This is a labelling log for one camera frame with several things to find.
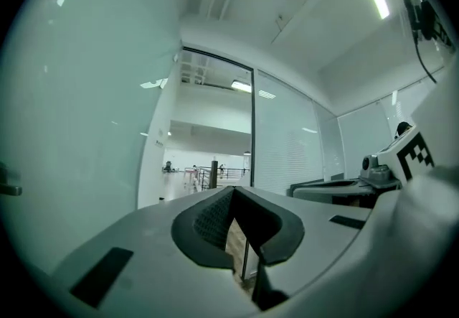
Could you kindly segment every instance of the floor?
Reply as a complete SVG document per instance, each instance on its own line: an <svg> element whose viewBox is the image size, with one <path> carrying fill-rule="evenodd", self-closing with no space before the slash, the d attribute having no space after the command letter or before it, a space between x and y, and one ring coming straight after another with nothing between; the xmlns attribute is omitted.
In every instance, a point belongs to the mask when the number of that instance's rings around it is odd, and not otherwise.
<svg viewBox="0 0 459 318"><path fill-rule="evenodd" d="M176 200L197 192L191 182L190 175L183 172L164 172L163 181L164 201Z"/></svg>
<svg viewBox="0 0 459 318"><path fill-rule="evenodd" d="M163 174L164 196L161 201L176 200L177 198L186 197L196 193L196 189L191 182L189 174L183 172L170 172ZM225 183L225 179L219 179L220 183ZM236 220L233 221L228 232L226 252L231 254L235 261L235 280L238 285L249 295L252 296L255 287L255 278L242 281L242 264L244 261L246 237Z"/></svg>

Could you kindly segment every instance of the white wall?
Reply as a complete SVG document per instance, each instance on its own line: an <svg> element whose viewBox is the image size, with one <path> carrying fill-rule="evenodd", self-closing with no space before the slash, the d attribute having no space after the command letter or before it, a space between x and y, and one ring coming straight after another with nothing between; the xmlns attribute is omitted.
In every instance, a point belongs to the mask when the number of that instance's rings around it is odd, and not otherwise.
<svg viewBox="0 0 459 318"><path fill-rule="evenodd" d="M181 84L172 119L251 133L252 97L249 93Z"/></svg>
<svg viewBox="0 0 459 318"><path fill-rule="evenodd" d="M161 168L163 165L164 149L168 140L171 116L174 111L177 93L180 86L180 64L176 63L169 76L161 96L155 107L143 149L141 174L138 182L137 208L155 205L163 193L164 182Z"/></svg>
<svg viewBox="0 0 459 318"><path fill-rule="evenodd" d="M348 113L425 77L412 37L402 25L399 16L390 17L320 71L333 113ZM442 65L433 42L421 42L420 54L429 71Z"/></svg>
<svg viewBox="0 0 459 318"><path fill-rule="evenodd" d="M184 171L186 167L210 167L214 158L218 166L224 164L226 169L243 169L244 157L231 156L226 154L210 154L206 152L184 151L182 149L166 149L164 152L164 163L170 161L173 168Z"/></svg>
<svg viewBox="0 0 459 318"><path fill-rule="evenodd" d="M166 148L242 156L250 150L250 142L250 134L201 127L172 131Z"/></svg>
<svg viewBox="0 0 459 318"><path fill-rule="evenodd" d="M188 15L181 20L181 37L186 46L261 69L331 108L317 72L305 66L297 52L272 46L269 36L251 24Z"/></svg>

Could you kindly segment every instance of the glass wall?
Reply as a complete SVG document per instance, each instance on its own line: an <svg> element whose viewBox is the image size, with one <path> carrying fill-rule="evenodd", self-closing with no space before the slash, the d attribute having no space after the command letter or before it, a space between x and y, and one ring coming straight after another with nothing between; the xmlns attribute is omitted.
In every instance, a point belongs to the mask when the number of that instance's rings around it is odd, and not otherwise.
<svg viewBox="0 0 459 318"><path fill-rule="evenodd" d="M431 81L421 80L414 85L395 91L392 95L381 99L392 138L395 136L397 126L401 121L414 123L411 115L429 94L429 83L434 84Z"/></svg>
<svg viewBox="0 0 459 318"><path fill-rule="evenodd" d="M339 118L346 159L345 178L360 175L362 159L393 140L384 110L378 101Z"/></svg>
<svg viewBox="0 0 459 318"><path fill-rule="evenodd" d="M314 103L320 128L323 149L323 179L344 176L344 153L338 118L330 111Z"/></svg>
<svg viewBox="0 0 459 318"><path fill-rule="evenodd" d="M255 186L286 195L299 182L323 179L313 101L266 73L255 76Z"/></svg>

